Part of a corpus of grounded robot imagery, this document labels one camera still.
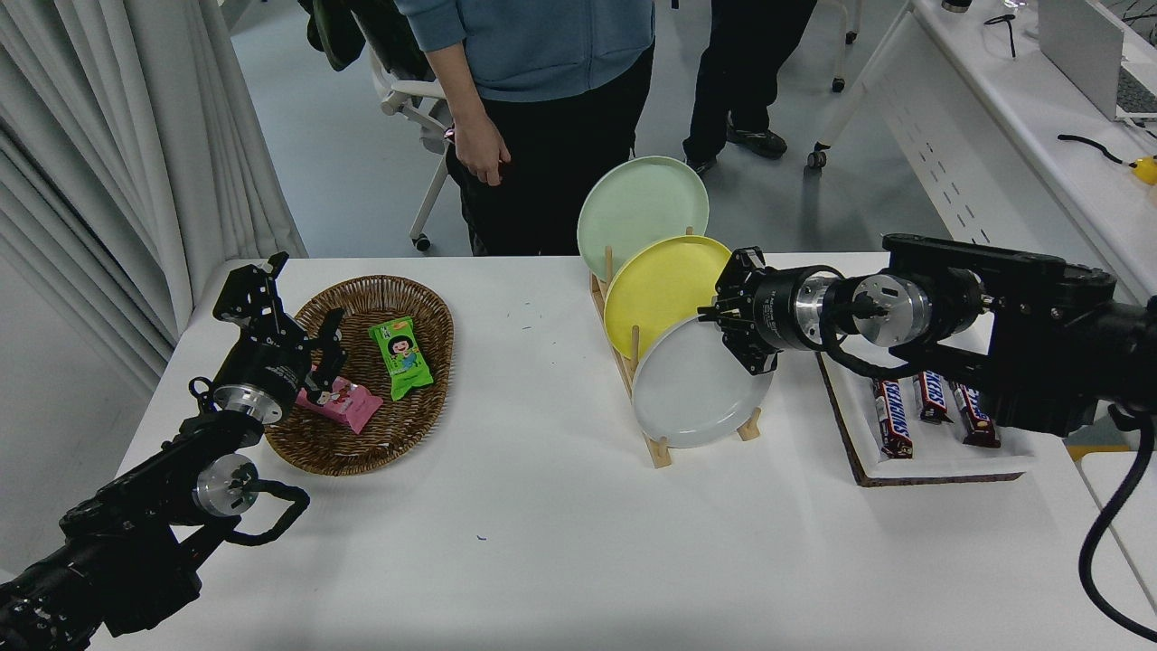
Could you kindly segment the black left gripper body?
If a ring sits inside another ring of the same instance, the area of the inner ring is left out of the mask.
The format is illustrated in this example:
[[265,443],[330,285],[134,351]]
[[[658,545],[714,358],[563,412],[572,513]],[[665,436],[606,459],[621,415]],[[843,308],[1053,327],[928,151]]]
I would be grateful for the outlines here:
[[243,413],[289,413],[305,384],[311,355],[242,336],[215,375],[215,405]]

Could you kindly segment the person's hand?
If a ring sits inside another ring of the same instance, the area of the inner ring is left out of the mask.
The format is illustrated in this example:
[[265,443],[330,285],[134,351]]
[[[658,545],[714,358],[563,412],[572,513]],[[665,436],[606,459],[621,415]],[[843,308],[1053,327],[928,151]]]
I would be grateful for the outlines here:
[[454,145],[457,160],[467,173],[496,188],[503,182],[503,167],[513,161],[495,123],[482,110],[456,117]]

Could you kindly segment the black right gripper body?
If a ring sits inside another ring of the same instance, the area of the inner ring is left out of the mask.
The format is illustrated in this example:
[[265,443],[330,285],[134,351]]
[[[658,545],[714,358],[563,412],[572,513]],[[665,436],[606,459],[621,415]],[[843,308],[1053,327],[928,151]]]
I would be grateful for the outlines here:
[[749,317],[747,350],[771,354],[773,350],[801,350],[799,330],[794,304],[799,284],[798,269],[757,269],[747,273]]

